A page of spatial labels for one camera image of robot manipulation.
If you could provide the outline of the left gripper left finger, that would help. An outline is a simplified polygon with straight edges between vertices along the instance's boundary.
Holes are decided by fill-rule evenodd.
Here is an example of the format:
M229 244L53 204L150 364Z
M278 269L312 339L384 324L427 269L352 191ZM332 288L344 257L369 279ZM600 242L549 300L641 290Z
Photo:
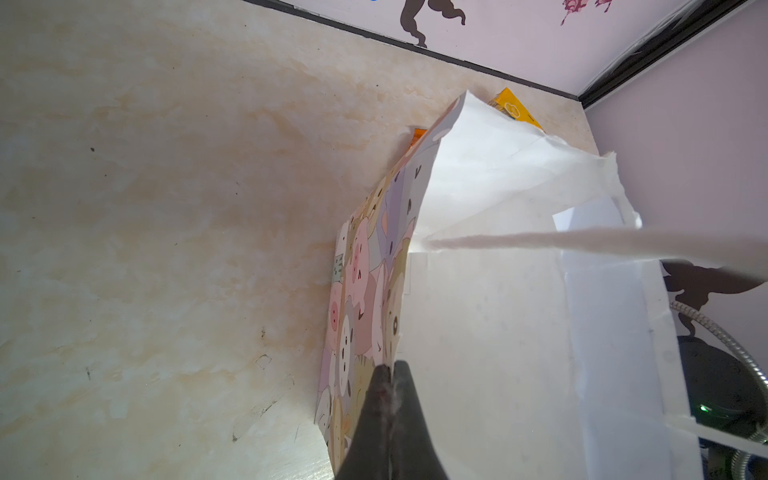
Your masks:
M373 371L350 448L336 479L390 478L392 402L391 370L382 364Z

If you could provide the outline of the white paper gift bag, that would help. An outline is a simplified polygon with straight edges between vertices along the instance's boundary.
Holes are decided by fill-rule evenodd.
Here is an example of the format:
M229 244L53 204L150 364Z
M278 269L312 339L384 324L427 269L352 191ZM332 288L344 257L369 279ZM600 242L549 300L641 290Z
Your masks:
M339 470L376 367L415 377L452 479L698 479L667 288L764 241L643 225L614 155L456 98L341 227L315 422Z

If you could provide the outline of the orange white snack packet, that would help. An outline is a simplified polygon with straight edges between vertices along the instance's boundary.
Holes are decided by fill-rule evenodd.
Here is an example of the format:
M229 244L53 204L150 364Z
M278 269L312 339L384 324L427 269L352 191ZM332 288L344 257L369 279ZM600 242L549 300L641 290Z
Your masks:
M420 141L420 139L424 136L424 134L426 132L427 132L426 129L415 128L413 130L412 138L411 138L411 141L410 141L410 147L416 145Z

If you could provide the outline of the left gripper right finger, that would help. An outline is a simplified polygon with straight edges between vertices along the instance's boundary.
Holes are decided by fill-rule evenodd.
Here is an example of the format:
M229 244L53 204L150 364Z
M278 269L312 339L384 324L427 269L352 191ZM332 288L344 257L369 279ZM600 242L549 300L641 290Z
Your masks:
M446 480L448 475L433 446L415 381L406 361L394 363L392 388L391 478Z

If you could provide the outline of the yellow corn snack bag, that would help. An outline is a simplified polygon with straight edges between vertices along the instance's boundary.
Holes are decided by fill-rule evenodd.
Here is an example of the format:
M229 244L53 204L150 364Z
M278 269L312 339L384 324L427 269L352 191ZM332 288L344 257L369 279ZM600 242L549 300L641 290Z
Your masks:
M540 130L544 130L542 125L509 88L504 88L500 91L488 102L488 104L497 111L516 121L524 122L533 125Z

